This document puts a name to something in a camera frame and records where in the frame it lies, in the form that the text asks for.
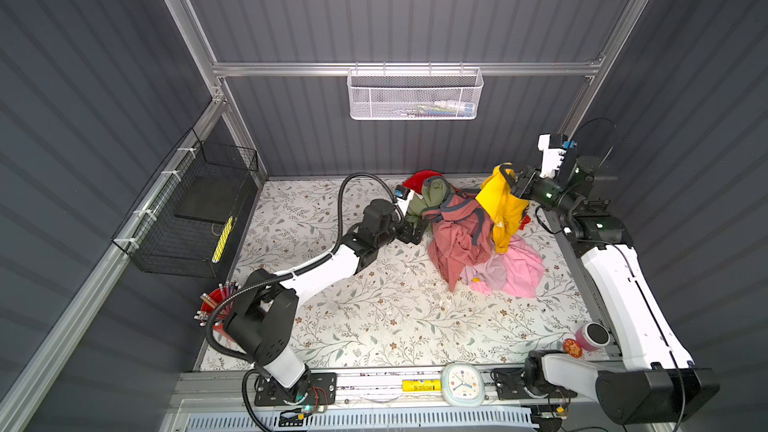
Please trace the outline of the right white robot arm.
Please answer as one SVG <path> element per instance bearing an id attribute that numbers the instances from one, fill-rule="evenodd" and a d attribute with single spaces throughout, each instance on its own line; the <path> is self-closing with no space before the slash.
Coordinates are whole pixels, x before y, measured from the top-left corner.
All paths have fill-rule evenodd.
<path id="1" fill-rule="evenodd" d="M 607 202 L 583 195 L 591 174 L 577 161 L 571 166 L 566 180 L 533 167 L 519 177 L 504 168 L 502 175 L 512 196 L 554 214 L 559 234 L 596 286 L 623 367 L 613 370 L 565 352 L 534 351 L 525 362 L 526 386 L 532 393 L 573 391 L 598 403 L 619 425 L 680 427 L 714 397 L 720 383 L 712 369 L 696 366 L 667 323 L 624 223 L 609 212 Z"/>

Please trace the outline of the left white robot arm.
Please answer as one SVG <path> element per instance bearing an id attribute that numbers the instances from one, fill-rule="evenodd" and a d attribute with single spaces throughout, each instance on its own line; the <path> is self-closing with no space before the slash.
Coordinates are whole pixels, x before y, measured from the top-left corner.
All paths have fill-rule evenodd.
<path id="1" fill-rule="evenodd" d="M 405 219 L 410 202 L 418 196 L 399 186 L 393 202 L 375 199 L 363 211 L 362 221 L 342 236 L 334 252 L 317 257 L 287 273 L 274 285 L 263 269 L 253 272 L 245 292 L 228 304 L 222 332 L 297 402 L 310 388 L 309 367 L 289 345 L 297 309 L 326 288 L 350 278 L 372 264 L 379 250 L 395 239 L 406 243 L 420 238 L 423 229 Z"/>

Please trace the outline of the yellow t-shirt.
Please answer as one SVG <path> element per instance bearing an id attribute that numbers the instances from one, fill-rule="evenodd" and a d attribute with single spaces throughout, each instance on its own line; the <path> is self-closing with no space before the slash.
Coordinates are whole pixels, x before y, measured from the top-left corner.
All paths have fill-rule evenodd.
<path id="1" fill-rule="evenodd" d="M 512 237 L 520 230 L 529 201 L 512 194 L 511 185 L 516 183 L 516 175 L 511 163 L 497 165 L 490 177 L 481 185 L 476 200 L 493 222 L 492 239 L 497 254 L 505 254 Z"/>

